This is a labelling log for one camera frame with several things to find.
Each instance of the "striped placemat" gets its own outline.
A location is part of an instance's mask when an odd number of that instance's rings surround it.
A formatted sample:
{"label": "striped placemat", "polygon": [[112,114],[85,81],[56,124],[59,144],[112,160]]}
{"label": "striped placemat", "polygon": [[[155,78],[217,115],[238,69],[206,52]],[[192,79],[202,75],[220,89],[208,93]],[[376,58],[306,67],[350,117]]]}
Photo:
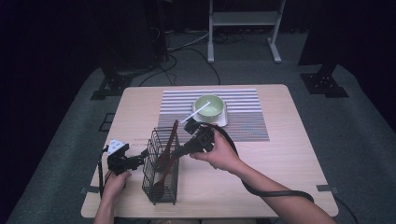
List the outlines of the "striped placemat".
{"label": "striped placemat", "polygon": [[[262,107],[255,89],[163,91],[158,127],[172,127],[176,119],[183,120],[192,111],[192,103],[204,94],[215,94],[227,106],[228,124],[223,129],[235,142],[269,141]],[[180,144],[191,139],[180,124],[177,135]]]}

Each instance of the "gray carpet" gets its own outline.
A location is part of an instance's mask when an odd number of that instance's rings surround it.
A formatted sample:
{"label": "gray carpet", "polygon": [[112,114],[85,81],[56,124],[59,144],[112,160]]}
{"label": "gray carpet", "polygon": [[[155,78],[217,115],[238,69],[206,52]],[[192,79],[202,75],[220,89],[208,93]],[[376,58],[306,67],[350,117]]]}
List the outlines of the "gray carpet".
{"label": "gray carpet", "polygon": [[[171,47],[197,37],[168,36]],[[221,85],[286,85],[325,176],[338,189],[334,195],[352,209],[360,223],[394,223],[396,134],[361,91],[356,78],[338,66],[333,77],[349,98],[310,95],[299,75],[317,72],[318,66],[297,66],[306,35],[279,34],[276,44],[282,64],[274,64],[266,35],[235,37],[243,39],[230,45],[215,45],[212,65],[219,73]],[[189,49],[197,49],[206,56],[205,44]],[[172,53],[177,65],[168,76],[159,74],[143,86],[217,85],[218,79],[203,56],[189,49]],[[174,58],[170,58],[162,66],[166,69],[173,62]],[[136,77],[132,86],[139,86],[158,71]],[[98,132],[99,126],[106,113],[116,112],[120,101],[118,96],[90,101],[103,78],[98,68],[82,86],[8,223],[92,223],[80,214],[85,197],[80,190],[90,185],[106,140],[106,133]],[[338,223],[353,223],[340,203],[339,210]]]}

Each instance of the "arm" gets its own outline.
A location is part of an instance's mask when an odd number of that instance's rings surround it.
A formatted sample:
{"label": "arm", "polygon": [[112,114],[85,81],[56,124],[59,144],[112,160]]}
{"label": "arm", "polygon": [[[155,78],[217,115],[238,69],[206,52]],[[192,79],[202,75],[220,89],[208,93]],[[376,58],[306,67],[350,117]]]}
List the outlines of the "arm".
{"label": "arm", "polygon": [[[192,158],[208,161],[216,169],[219,168],[238,176],[257,190],[289,190],[241,161],[226,139],[216,130],[214,133],[213,150],[207,153],[190,154]],[[287,223],[335,223],[326,212],[303,197],[262,197],[262,199]]]}
{"label": "arm", "polygon": [[114,223],[114,210],[120,200],[120,193],[125,186],[126,178],[131,176],[131,174],[126,171],[120,175],[114,175],[111,172],[107,176],[105,191],[93,224]]}

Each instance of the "green bowl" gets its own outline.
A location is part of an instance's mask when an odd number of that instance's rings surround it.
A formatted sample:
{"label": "green bowl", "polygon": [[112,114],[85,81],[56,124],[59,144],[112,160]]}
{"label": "green bowl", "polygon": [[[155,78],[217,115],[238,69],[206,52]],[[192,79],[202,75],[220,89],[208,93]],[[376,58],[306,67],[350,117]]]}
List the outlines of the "green bowl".
{"label": "green bowl", "polygon": [[217,95],[203,95],[195,101],[195,110],[210,102],[204,109],[198,112],[198,118],[210,122],[216,120],[224,110],[224,102]]}

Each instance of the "wooden spoon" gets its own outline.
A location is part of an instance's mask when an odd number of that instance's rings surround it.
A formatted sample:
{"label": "wooden spoon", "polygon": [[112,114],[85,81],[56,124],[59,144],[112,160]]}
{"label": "wooden spoon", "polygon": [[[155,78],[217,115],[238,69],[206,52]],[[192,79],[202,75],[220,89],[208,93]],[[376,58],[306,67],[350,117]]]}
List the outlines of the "wooden spoon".
{"label": "wooden spoon", "polygon": [[171,146],[172,143],[175,139],[176,133],[177,133],[177,127],[178,127],[178,120],[175,120],[174,126],[172,128],[171,135],[169,137],[168,143],[166,144],[165,150],[163,151],[163,154],[160,155],[160,157],[157,160],[157,165],[156,165],[156,170],[161,171],[165,169],[166,164],[170,160],[170,151],[171,151]]}
{"label": "wooden spoon", "polygon": [[165,179],[168,176],[169,172],[171,171],[171,168],[174,163],[175,160],[173,158],[170,159],[170,161],[168,162],[168,166],[166,167],[166,170],[163,172],[163,177],[152,187],[151,196],[155,200],[161,199],[165,194]]}

